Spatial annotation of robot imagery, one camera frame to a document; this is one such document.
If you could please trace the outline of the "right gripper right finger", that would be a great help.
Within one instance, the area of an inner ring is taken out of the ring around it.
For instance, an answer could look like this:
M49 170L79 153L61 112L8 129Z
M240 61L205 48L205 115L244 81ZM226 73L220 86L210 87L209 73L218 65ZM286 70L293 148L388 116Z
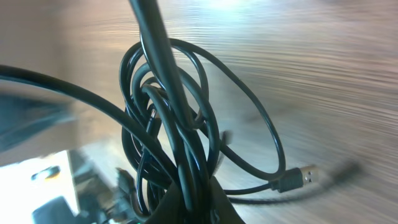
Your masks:
M215 177L210 179L210 223L245 224Z

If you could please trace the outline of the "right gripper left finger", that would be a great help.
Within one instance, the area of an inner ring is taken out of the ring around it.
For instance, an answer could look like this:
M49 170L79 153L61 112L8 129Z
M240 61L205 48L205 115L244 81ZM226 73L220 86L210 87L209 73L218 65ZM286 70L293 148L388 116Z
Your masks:
M179 188L172 183L155 212L145 224L184 224L185 212Z

